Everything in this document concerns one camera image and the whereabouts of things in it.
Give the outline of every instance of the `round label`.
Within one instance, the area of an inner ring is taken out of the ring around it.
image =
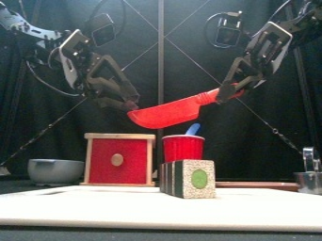
[[[196,169],[191,175],[191,184],[198,188],[203,189],[207,185],[207,174],[202,169]]]

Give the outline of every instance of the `black curtain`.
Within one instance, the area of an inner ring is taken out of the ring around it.
[[[24,1],[28,18],[39,1]],[[82,29],[99,1],[41,1],[37,26],[45,29]],[[164,102],[179,100],[217,88],[226,77],[245,44],[218,49],[203,35],[206,19],[219,12],[243,12],[245,30],[254,34],[285,1],[188,0],[164,1]],[[19,1],[4,1],[21,13]],[[159,1],[128,0],[126,27],[100,54],[114,57],[140,94],[139,107],[158,104],[158,14]],[[99,12],[107,12],[119,28],[123,19],[120,1],[107,1]],[[286,20],[285,11],[278,16]],[[21,57],[13,39],[1,35],[0,100],[1,160],[83,100],[67,98],[43,86],[27,70],[21,78]],[[313,119],[321,137],[321,40],[301,47],[310,88]],[[36,69],[41,78],[66,91],[70,87],[62,72]],[[12,99],[17,101],[16,111]],[[183,134],[191,123],[200,123],[204,137],[204,159],[215,161],[217,177],[223,180],[293,180],[303,170],[302,155],[277,135],[282,134],[301,150],[311,145],[309,118],[303,105],[297,59],[289,53],[282,66],[267,82],[239,100],[203,106],[196,120],[171,126],[164,135]],[[84,133],[144,133],[155,130],[136,126],[126,113],[99,109],[87,100],[28,149],[9,161],[12,173],[25,174],[29,158],[86,158]],[[155,157],[155,168],[160,160]]]

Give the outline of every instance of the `wooden block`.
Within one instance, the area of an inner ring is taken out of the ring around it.
[[[87,133],[83,185],[154,186],[155,135]]]
[[[162,164],[160,191],[184,199],[215,197],[215,165],[211,160],[182,160]]]

